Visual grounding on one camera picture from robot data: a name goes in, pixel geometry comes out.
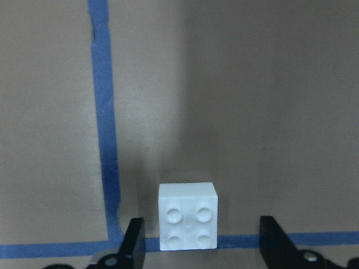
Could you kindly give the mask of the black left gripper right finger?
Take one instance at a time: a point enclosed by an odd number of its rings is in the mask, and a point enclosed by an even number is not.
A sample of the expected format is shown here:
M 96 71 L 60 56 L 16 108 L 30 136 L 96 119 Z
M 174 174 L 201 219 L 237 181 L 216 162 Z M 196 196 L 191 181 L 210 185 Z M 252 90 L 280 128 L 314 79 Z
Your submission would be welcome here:
M 259 249 L 267 268 L 300 268 L 299 250 L 273 216 L 261 216 Z

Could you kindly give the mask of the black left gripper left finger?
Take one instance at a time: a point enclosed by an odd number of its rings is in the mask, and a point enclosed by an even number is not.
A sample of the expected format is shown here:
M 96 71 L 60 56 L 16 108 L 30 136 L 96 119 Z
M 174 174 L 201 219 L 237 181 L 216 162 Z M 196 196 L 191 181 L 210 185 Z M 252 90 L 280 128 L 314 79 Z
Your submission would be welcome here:
M 145 223 L 143 217 L 130 220 L 118 251 L 119 268 L 142 269 L 145 260 Z

